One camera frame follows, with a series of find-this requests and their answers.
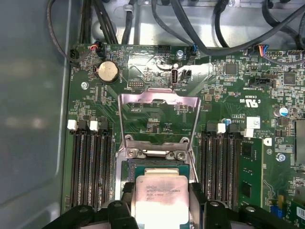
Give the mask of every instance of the motherboard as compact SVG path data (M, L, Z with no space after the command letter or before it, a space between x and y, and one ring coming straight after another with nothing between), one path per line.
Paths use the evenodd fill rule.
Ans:
M253 50L100 45L71 68L62 212L99 210L147 168L178 168L208 199L258 205L305 228L304 70Z

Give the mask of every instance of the gray metal panel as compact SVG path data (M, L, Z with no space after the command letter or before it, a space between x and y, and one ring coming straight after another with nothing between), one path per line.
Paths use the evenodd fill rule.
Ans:
M236 46L254 39L264 32L271 29L263 16L261 10L261 0L234 0L233 7L227 6L226 10L221 15L221 30L224 39L229 46ZM128 0L112 0L105 4L105 7L110 15L111 20L115 24L119 42L122 40L122 35L125 27L125 15L123 5L127 4ZM157 13L160 18L169 25L177 33L189 39L187 34L179 24L171 6L160 6L160 0L157 5ZM213 9L216 0L199 0L197 5L200 6L185 6L184 10L189 16L189 20L194 26L195 30L208 47L219 47L217 38L214 33L214 18ZM271 13L282 21L289 16L295 9L301 6L303 0L294 0L289 4L277 4L275 2L274 8L270 10ZM138 0L135 4L133 23L136 25L132 27L130 44L171 44L181 45L180 40L174 38L172 35L165 32L158 24L156 24L151 8L151 0ZM194 2L184 0L183 5L192 5ZM289 9L279 9L280 7L287 7ZM292 21L289 26L298 31L298 26L301 16ZM92 20L92 41L96 38L102 38L103 34L98 26L96 16ZM272 38L266 40L264 44L269 44L270 48L274 49L291 49L295 47L295 43L287 34L278 32Z
M63 47L70 16L73 33L78 29L77 3L54 4L54 30ZM46 0L1 2L0 227L6 229L41 228L61 209L69 71L51 43L46 6Z

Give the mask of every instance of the cable connector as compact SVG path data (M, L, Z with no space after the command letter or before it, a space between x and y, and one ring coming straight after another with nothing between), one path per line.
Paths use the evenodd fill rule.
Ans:
M225 7L229 3L229 0L218 0L214 7L214 13L222 13L225 10Z

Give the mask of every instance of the white sticker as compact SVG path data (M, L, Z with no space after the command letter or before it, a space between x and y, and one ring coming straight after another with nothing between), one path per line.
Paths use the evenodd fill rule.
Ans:
M296 207L296 215L302 219L305 219L305 210Z
M261 128L261 118L260 117L247 117L247 128L260 129Z

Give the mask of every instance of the ram slot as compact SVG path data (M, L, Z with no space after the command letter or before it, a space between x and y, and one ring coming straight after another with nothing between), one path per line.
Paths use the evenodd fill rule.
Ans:
M241 142L242 136L240 134L236 134L234 141L234 156L233 156L233 181L232 181L232 209L236 210L238 208L238 168L239 168L239 155L241 152Z
M225 201L230 209L232 209L232 200L234 197L233 193L233 187L234 187L234 167L236 166L234 164L234 155L235 155L235 138L233 134L228 134L227 138L227 177L226 177L226 183L227 183L227 190L226 190L226 197Z
M110 165L111 165L111 152L112 152L112 139L109 135L103 137L103 148L102 148L102 194L101 203L105 203L109 200L109 183L110 183Z
M71 207L77 205L79 152L81 147L81 135L74 133L72 154L72 179L71 179Z
M228 200L228 190L229 190L229 169L228 169L228 161L229 159L229 151L228 151L228 145L227 145L228 139L227 139L227 133L224 134L223 137L223 149L222 149L222 196L221 201L226 202Z
M87 170L87 157L89 157L88 152L90 151L90 135L84 134L81 137L81 159L80 159L80 177L79 177L79 205L85 203L86 199L86 170Z
M93 167L92 167L92 200L91 205L95 210L98 210L99 196L100 196L100 169L101 169L101 148L102 137L96 136L93 152Z
M83 202L82 204L88 205L88 197L89 197L89 189L90 189L90 170L91 170L91 164L90 164L90 158L91 158L91 135L86 136L87 143L86 143L86 152L84 154L84 177L83 177Z
M204 194L211 199L211 174L212 174L212 138L210 133L202 132L202 173L201 184Z
M216 145L215 145L215 199L221 200L222 199L222 173L223 173L223 135L218 135L216 138Z

